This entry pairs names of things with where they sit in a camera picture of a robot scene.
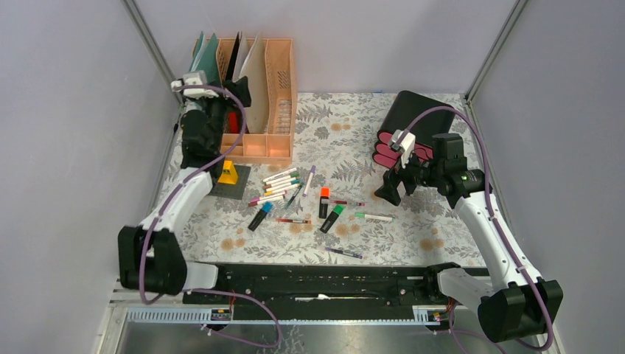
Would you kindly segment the orange cap black highlighter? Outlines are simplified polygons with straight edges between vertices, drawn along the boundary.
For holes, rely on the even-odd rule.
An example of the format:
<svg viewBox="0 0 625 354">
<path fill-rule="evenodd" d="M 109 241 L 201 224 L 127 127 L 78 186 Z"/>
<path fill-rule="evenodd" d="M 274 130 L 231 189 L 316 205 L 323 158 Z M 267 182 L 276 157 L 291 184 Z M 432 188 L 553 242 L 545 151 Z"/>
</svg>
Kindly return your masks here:
<svg viewBox="0 0 625 354">
<path fill-rule="evenodd" d="M 330 197 L 330 190 L 328 187 L 322 187 L 320 191 L 319 205 L 318 205 L 318 217 L 320 219 L 326 219 L 328 213 L 328 203 Z"/>
</svg>

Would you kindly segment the blue cap black highlighter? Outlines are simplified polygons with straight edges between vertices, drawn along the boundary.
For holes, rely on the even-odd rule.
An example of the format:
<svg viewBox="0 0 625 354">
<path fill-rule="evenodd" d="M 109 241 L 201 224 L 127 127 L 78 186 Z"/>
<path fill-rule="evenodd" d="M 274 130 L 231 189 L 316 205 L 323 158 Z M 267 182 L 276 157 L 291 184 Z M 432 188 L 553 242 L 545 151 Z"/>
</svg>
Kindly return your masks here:
<svg viewBox="0 0 625 354">
<path fill-rule="evenodd" d="M 273 204 L 271 202 L 265 202 L 261 209 L 255 214 L 253 220 L 248 225 L 248 230 L 255 231 L 258 226 L 263 222 L 266 216 L 270 213 L 273 208 Z"/>
</svg>

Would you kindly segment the green cap black highlighter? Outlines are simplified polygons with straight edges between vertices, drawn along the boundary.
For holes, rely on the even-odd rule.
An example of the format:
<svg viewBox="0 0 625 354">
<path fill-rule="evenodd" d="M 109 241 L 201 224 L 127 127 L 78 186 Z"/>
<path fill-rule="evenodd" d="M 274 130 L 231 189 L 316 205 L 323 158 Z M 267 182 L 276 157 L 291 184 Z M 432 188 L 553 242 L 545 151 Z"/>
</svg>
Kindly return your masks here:
<svg viewBox="0 0 625 354">
<path fill-rule="evenodd" d="M 336 204 L 333 210 L 329 213 L 324 223 L 321 225 L 319 231 L 323 233 L 327 233 L 339 218 L 341 213 L 344 211 L 343 204 Z"/>
</svg>

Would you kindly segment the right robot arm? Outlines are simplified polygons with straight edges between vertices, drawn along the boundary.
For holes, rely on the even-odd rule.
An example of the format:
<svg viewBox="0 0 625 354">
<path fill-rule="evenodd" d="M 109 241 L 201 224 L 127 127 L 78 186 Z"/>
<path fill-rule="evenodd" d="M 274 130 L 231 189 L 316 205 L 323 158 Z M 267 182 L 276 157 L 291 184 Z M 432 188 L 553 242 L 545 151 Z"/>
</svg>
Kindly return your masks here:
<svg viewBox="0 0 625 354">
<path fill-rule="evenodd" d="M 412 133 L 398 130 L 388 145 L 399 158 L 384 173 L 376 196 L 397 206 L 401 184 L 407 195 L 418 186 L 436 189 L 467 226 L 491 280 L 487 285 L 452 263 L 436 265 L 431 268 L 432 277 L 422 285 L 425 299 L 434 304 L 448 297 L 460 302 L 477 315 L 484 335 L 492 342 L 519 341 L 539 334 L 550 341 L 562 288 L 556 280 L 543 278 L 509 227 L 500 221 L 486 174 L 467 166 L 463 139 L 456 133 L 434 135 L 433 156 L 428 160 L 416 155 Z"/>
</svg>

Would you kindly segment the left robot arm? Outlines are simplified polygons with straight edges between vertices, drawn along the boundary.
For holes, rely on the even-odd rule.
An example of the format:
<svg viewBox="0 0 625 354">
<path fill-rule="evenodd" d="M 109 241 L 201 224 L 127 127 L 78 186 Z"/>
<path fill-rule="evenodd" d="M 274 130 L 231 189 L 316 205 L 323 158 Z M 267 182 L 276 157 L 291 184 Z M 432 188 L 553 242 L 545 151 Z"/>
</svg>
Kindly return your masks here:
<svg viewBox="0 0 625 354">
<path fill-rule="evenodd" d="M 182 95 L 182 161 L 176 185 L 169 195 L 137 226 L 124 226 L 118 234 L 119 279 L 126 289 L 139 292 L 144 304 L 164 295 L 200 291 L 212 303 L 228 296 L 227 281 L 215 265 L 187 261 L 178 244 L 192 213 L 214 188 L 227 154 L 241 143 L 247 125 L 246 108 L 252 98 L 248 78 L 228 80 L 221 86 L 172 82 Z M 227 150 L 223 134 L 230 113 L 241 116 L 239 134 Z"/>
</svg>

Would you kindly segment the teal folder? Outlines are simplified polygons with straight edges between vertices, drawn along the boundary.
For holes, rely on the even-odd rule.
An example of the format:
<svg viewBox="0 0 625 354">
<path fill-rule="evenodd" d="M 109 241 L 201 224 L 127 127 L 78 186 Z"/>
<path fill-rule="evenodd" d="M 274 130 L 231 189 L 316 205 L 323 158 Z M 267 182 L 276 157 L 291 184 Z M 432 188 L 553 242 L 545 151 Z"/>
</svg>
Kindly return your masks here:
<svg viewBox="0 0 625 354">
<path fill-rule="evenodd" d="M 219 66 L 217 64 L 217 48 L 219 40 L 213 33 L 210 36 L 200 33 L 197 45 L 194 48 L 189 72 L 203 71 L 209 84 L 221 85 Z"/>
</svg>

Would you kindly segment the beige kraft notebook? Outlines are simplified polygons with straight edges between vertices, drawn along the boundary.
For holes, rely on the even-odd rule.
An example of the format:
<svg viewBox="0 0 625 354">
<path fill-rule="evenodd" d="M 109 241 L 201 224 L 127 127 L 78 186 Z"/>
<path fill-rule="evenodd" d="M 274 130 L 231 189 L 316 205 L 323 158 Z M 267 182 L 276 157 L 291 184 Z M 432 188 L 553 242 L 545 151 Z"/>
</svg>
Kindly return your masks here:
<svg viewBox="0 0 625 354">
<path fill-rule="evenodd" d="M 258 32 L 251 41 L 241 34 L 239 47 L 235 55 L 233 81 L 248 79 L 248 91 L 251 104 L 245 109 L 247 131 L 261 134 L 265 132 L 269 116 L 268 84 L 265 65 L 265 42 Z"/>
</svg>

